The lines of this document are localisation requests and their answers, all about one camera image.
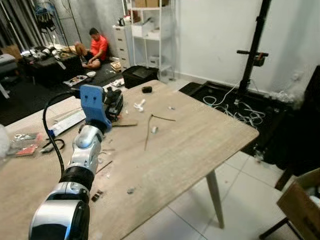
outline electrical outlet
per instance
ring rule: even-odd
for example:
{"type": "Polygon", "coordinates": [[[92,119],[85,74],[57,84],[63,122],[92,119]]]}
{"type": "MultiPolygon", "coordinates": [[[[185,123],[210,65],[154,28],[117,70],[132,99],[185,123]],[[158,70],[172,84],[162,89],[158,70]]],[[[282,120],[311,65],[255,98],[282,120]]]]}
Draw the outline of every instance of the electrical outlet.
{"type": "Polygon", "coordinates": [[[294,82],[298,82],[298,81],[300,81],[302,79],[303,75],[304,75],[303,71],[296,70],[296,71],[293,72],[293,75],[292,75],[291,79],[294,82]]]}

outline black bag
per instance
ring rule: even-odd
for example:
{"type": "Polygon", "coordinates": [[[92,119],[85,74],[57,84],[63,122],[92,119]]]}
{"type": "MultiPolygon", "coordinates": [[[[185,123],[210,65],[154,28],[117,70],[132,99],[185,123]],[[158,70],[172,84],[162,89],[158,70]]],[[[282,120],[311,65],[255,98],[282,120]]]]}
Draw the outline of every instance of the black bag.
{"type": "Polygon", "coordinates": [[[132,66],[122,73],[124,86],[127,89],[144,84],[151,80],[158,80],[158,68],[145,66],[132,66]]]}

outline white tile floor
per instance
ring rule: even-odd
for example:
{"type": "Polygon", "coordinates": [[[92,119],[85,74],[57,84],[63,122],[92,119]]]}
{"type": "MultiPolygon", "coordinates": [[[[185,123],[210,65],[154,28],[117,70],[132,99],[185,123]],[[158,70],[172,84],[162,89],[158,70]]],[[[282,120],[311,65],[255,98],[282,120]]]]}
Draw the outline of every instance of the white tile floor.
{"type": "MultiPolygon", "coordinates": [[[[184,80],[168,83],[174,90],[186,84],[184,80]]],[[[238,152],[216,169],[224,229],[218,227],[204,178],[125,240],[257,240],[285,217],[276,204],[282,192],[274,189],[282,172],[275,165],[238,152]]],[[[296,239],[286,226],[268,238],[296,239]]]]}

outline light wood tabletop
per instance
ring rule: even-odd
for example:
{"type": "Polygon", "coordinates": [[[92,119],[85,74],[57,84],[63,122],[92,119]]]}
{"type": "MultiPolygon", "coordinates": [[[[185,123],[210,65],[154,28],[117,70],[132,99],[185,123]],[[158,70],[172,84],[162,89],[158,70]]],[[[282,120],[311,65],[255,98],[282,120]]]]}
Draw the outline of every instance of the light wood tabletop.
{"type": "MultiPolygon", "coordinates": [[[[123,119],[138,120],[138,125],[115,127],[101,143],[106,154],[99,155],[102,162],[98,170],[110,160],[113,162],[96,174],[92,185],[91,196],[98,189],[103,194],[89,203],[89,239],[97,234],[104,240],[124,238],[202,178],[214,182],[214,169],[259,134],[254,128],[156,80],[124,91],[123,97],[123,119]],[[152,86],[152,93],[142,93],[143,86],[152,86]],[[133,105],[142,99],[146,100],[144,112],[138,112],[133,105]],[[150,128],[158,127],[158,132],[149,133],[145,150],[151,114],[175,121],[152,118],[150,128]]],[[[52,124],[55,114],[78,107],[80,101],[73,97],[56,104],[48,123],[52,124]]],[[[44,133],[40,112],[19,122],[8,127],[11,136],[44,133]]],[[[78,129],[79,125],[60,136],[66,143],[61,152],[65,165],[71,158],[72,141],[78,129]]],[[[1,238],[28,238],[36,209],[59,178],[55,152],[13,158],[0,167],[1,238]]],[[[215,189],[210,192],[214,198],[215,189]]]]}

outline man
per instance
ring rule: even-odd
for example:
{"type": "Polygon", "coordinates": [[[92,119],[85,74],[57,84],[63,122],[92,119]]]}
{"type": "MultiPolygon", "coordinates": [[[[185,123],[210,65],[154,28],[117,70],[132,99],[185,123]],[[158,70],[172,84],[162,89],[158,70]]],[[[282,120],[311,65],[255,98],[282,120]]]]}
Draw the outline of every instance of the man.
{"type": "Polygon", "coordinates": [[[97,69],[101,66],[101,61],[106,59],[108,42],[94,27],[90,29],[89,34],[92,38],[90,51],[80,42],[75,43],[75,50],[78,56],[83,56],[87,61],[82,64],[84,68],[97,69]]]}

